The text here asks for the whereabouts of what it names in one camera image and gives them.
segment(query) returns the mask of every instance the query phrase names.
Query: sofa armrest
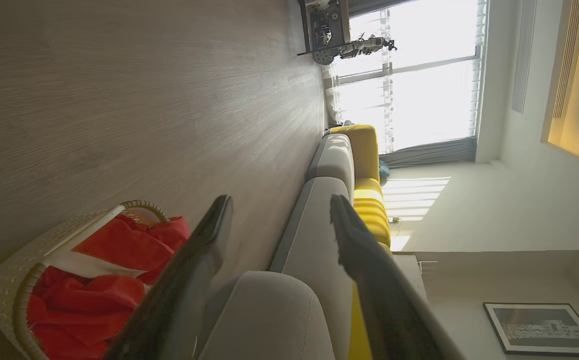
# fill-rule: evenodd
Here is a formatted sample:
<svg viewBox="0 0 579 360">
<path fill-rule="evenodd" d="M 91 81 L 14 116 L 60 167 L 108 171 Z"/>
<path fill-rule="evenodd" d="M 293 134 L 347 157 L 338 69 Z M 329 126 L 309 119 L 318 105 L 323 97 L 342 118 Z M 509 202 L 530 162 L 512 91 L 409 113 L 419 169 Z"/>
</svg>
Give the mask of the sofa armrest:
<svg viewBox="0 0 579 360">
<path fill-rule="evenodd" d="M 323 308 L 304 282 L 248 271 L 226 290 L 216 309 L 205 310 L 217 319 L 203 324 L 208 331 L 199 360 L 335 360 Z"/>
<path fill-rule="evenodd" d="M 330 132 L 349 137 L 354 158 L 354 177 L 372 178 L 379 182 L 379 140 L 374 126 L 360 123 L 334 127 Z"/>
</svg>

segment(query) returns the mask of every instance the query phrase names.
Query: artwork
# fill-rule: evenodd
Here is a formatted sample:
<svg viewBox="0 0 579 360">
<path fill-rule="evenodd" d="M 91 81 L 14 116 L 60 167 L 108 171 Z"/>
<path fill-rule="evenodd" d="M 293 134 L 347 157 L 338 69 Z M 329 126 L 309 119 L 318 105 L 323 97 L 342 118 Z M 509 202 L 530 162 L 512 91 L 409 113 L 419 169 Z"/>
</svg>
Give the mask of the artwork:
<svg viewBox="0 0 579 360">
<path fill-rule="evenodd" d="M 579 357 L 579 316 L 568 303 L 483 303 L 505 354 Z"/>
</svg>

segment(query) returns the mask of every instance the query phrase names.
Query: basket handle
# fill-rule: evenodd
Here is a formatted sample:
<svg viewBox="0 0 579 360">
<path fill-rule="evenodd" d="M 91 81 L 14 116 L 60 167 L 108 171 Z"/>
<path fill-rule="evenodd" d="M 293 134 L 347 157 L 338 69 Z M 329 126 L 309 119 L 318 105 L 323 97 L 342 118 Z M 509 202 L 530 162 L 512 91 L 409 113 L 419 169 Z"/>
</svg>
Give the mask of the basket handle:
<svg viewBox="0 0 579 360">
<path fill-rule="evenodd" d="M 130 200 L 130 201 L 125 201 L 125 202 L 121 203 L 120 205 L 121 205 L 121 207 L 125 207 L 125 209 L 143 208 L 143 209 L 150 210 L 150 212 L 153 212 L 154 215 L 156 215 L 156 217 L 159 219 L 159 221 L 161 223 L 168 223 L 169 222 L 169 218 L 166 216 L 166 214 L 163 212 L 163 210 L 161 210 L 160 207 L 154 205 L 154 203 L 151 203 L 149 201 Z"/>
</svg>

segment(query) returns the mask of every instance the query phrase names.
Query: white woven basket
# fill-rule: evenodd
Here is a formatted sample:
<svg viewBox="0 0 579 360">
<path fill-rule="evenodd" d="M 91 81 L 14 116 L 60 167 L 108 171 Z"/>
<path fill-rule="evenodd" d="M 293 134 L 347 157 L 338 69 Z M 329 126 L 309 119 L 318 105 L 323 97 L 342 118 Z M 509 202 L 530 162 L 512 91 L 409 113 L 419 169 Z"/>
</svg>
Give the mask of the white woven basket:
<svg viewBox="0 0 579 360">
<path fill-rule="evenodd" d="M 52 260 L 72 250 L 118 214 L 152 225 L 169 221 L 153 203 L 132 200 L 88 212 L 46 231 L 0 264 L 0 330 L 29 360 L 48 360 L 27 326 L 27 303 Z"/>
</svg>

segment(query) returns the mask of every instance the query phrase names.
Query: sunlight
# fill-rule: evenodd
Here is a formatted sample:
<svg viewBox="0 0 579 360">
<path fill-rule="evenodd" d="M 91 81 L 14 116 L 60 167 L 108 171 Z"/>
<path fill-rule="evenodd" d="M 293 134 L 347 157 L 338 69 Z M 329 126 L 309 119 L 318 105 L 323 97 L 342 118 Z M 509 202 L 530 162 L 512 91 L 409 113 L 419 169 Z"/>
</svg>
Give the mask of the sunlight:
<svg viewBox="0 0 579 360">
<path fill-rule="evenodd" d="M 324 68 L 333 120 L 376 128 L 378 150 L 472 137 L 479 118 L 486 6 L 481 0 L 399 1 L 349 19 L 352 39 L 384 36 L 398 51 Z"/>
<path fill-rule="evenodd" d="M 423 219 L 422 216 L 400 216 L 399 219 L 401 219 L 401 223 L 403 223 L 404 221 L 421 221 Z"/>
<path fill-rule="evenodd" d="M 429 208 L 434 203 L 434 200 L 418 200 L 418 201 L 385 201 L 386 208 Z"/>
<path fill-rule="evenodd" d="M 422 209 L 393 209 L 393 208 L 389 208 L 387 209 L 387 217 L 388 218 L 392 218 L 392 217 L 401 217 L 404 215 L 425 215 L 427 214 L 427 212 L 429 211 L 429 207 L 425 207 Z"/>
<path fill-rule="evenodd" d="M 394 201 L 434 200 L 434 199 L 438 199 L 439 195 L 440 195 L 440 193 L 384 194 L 384 192 L 383 192 L 383 200 L 386 203 L 392 203 Z"/>
<path fill-rule="evenodd" d="M 401 251 L 410 239 L 410 235 L 392 236 L 389 250 Z"/>
<path fill-rule="evenodd" d="M 398 222 L 389 224 L 390 250 L 402 251 L 420 223 L 450 182 L 451 176 L 390 178 L 383 186 L 383 201 L 388 218 Z"/>
<path fill-rule="evenodd" d="M 416 187 L 383 187 L 383 194 L 418 194 L 424 192 L 441 192 L 443 186 L 416 186 Z"/>
</svg>

